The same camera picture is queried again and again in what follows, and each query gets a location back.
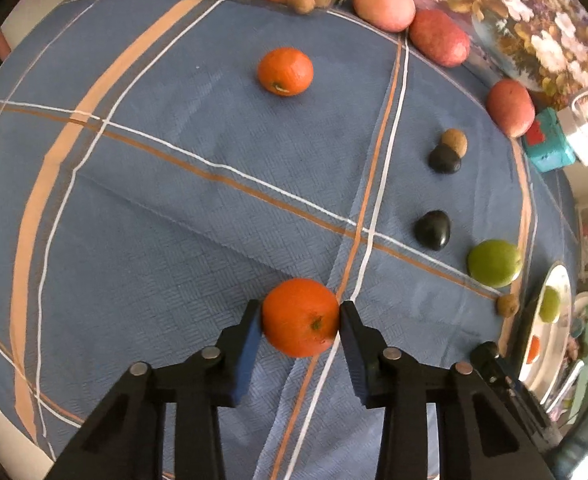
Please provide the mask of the oblong green fruit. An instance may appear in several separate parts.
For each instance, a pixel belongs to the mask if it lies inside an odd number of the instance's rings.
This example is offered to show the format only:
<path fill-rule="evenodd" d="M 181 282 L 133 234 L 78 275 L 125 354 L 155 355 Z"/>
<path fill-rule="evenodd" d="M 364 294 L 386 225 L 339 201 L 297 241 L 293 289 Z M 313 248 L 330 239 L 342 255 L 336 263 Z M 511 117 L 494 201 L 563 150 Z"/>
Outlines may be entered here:
<path fill-rule="evenodd" d="M 544 296 L 539 307 L 539 317 L 546 324 L 555 323 L 560 316 L 561 295 L 559 291 L 551 286 L 544 288 Z"/>

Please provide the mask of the round green fruit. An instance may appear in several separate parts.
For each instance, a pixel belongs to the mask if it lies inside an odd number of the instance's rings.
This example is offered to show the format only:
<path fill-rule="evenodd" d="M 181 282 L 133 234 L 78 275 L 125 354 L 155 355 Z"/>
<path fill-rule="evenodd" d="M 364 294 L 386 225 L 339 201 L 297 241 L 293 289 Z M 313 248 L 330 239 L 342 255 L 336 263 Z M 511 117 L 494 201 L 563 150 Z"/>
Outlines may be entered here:
<path fill-rule="evenodd" d="M 506 240 L 484 240 L 470 250 L 466 264 L 471 278 L 488 287 L 500 288 L 520 276 L 523 257 L 520 248 Z"/>

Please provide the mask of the small brown kiwi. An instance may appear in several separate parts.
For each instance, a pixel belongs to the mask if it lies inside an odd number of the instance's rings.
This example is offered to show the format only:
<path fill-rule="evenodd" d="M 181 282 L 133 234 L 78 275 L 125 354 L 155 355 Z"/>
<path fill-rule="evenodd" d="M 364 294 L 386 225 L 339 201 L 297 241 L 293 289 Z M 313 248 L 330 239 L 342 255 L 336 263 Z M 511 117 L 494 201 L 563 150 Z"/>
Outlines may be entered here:
<path fill-rule="evenodd" d="M 468 138 L 465 133 L 456 128 L 449 128 L 440 136 L 440 143 L 451 148 L 460 158 L 468 151 Z"/>

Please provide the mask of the small orange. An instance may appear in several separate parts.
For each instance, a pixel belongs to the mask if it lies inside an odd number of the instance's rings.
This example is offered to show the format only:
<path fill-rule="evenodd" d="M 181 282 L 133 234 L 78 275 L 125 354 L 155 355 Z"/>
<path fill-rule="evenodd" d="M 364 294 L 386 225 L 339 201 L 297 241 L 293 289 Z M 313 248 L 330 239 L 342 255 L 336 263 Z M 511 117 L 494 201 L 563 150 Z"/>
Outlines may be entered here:
<path fill-rule="evenodd" d="M 314 64 L 308 56 L 291 47 L 268 52 L 257 66 L 257 79 L 262 88 L 276 96 L 298 96 L 314 80 Z"/>

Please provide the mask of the silver metal bowl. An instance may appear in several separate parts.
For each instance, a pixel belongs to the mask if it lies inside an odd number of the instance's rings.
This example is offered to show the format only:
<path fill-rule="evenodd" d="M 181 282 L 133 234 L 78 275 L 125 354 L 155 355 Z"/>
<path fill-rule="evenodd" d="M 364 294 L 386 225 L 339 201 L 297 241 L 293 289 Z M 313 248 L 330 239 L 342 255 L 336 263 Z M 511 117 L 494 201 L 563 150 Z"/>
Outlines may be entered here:
<path fill-rule="evenodd" d="M 552 324 L 542 322 L 538 314 L 546 286 L 556 288 L 561 295 L 560 316 Z M 562 263 L 555 262 L 544 278 L 540 292 L 533 296 L 524 309 L 521 325 L 518 328 L 518 339 L 513 348 L 518 380 L 540 404 L 545 404 L 550 398 L 563 367 L 566 345 L 570 336 L 572 309 L 570 276 Z M 534 335 L 540 338 L 540 356 L 534 364 L 527 364 L 528 347 Z"/>

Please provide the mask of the blue plaid tablecloth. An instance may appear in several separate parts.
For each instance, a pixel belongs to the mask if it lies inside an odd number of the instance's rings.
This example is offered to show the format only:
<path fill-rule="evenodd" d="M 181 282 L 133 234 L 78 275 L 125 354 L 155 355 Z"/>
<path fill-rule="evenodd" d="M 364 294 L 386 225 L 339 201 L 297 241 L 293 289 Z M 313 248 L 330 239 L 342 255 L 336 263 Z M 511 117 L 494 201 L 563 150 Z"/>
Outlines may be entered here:
<path fill-rule="evenodd" d="M 314 64 L 276 96 L 270 51 Z M 351 299 L 418 360 L 506 330 L 466 256 L 502 238 L 531 295 L 578 263 L 564 174 L 538 174 L 487 87 L 346 11 L 236 0 L 79 0 L 0 67 L 0 412 L 24 460 L 58 456 L 126 366 L 179 362 L 288 278 Z M 449 128 L 455 174 L 428 155 Z M 442 210 L 449 243 L 413 235 Z"/>

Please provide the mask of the small dark plum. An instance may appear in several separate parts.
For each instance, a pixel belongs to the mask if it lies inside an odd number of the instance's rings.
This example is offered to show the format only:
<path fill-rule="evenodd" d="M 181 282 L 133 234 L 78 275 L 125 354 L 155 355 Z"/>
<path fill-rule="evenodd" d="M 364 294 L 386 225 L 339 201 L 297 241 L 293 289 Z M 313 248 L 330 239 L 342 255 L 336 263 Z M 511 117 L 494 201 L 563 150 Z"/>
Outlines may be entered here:
<path fill-rule="evenodd" d="M 461 168 L 461 157 L 450 146 L 438 144 L 428 155 L 428 166 L 438 174 L 455 174 Z"/>

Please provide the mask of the teal house-shaped box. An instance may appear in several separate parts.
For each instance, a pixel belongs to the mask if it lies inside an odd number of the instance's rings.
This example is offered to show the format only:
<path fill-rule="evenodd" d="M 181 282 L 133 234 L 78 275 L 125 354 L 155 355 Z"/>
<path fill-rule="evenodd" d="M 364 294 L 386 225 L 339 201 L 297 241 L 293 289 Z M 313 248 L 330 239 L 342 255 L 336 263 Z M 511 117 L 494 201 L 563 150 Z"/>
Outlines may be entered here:
<path fill-rule="evenodd" d="M 523 136 L 522 145 L 529 160 L 542 174 L 576 162 L 575 153 L 567 143 L 558 115 L 550 107 L 536 115 Z"/>

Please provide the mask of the large red apple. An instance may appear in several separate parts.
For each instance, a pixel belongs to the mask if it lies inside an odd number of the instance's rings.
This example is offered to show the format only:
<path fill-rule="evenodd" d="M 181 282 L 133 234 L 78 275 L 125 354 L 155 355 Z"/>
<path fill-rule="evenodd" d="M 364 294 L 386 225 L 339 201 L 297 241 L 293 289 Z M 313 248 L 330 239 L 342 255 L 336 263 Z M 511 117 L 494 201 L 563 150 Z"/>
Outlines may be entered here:
<path fill-rule="evenodd" d="M 533 125 L 536 112 L 527 89 L 512 79 L 501 79 L 489 90 L 486 110 L 505 136 L 516 139 Z"/>

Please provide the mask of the middle red apple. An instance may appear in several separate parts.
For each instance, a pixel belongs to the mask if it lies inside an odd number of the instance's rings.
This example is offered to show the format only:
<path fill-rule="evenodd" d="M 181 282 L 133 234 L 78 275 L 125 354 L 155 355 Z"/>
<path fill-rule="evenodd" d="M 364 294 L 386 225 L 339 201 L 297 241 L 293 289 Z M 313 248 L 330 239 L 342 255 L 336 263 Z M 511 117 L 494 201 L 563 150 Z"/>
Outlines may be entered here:
<path fill-rule="evenodd" d="M 437 9 L 416 12 L 409 38 L 426 58 L 440 66 L 459 66 L 471 51 L 469 35 L 448 14 Z"/>

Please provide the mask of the floral painting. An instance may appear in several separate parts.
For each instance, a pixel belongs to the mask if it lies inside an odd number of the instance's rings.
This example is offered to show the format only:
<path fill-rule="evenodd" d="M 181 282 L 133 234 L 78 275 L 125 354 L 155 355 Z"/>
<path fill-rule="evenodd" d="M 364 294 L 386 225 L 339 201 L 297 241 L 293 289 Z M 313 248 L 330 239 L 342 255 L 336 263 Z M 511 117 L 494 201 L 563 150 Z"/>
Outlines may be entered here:
<path fill-rule="evenodd" d="M 578 0 L 419 0 L 470 26 L 508 77 L 560 110 L 588 87 L 588 12 Z"/>

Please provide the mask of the pale pink apple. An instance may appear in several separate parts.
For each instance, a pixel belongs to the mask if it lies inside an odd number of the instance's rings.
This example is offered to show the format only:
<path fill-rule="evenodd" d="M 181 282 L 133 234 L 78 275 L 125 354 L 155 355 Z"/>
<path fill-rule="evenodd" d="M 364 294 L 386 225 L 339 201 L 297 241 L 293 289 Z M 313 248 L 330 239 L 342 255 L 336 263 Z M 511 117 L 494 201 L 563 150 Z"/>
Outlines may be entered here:
<path fill-rule="evenodd" d="M 356 14 L 384 32 L 402 32 L 416 16 L 413 0 L 352 0 Z"/>

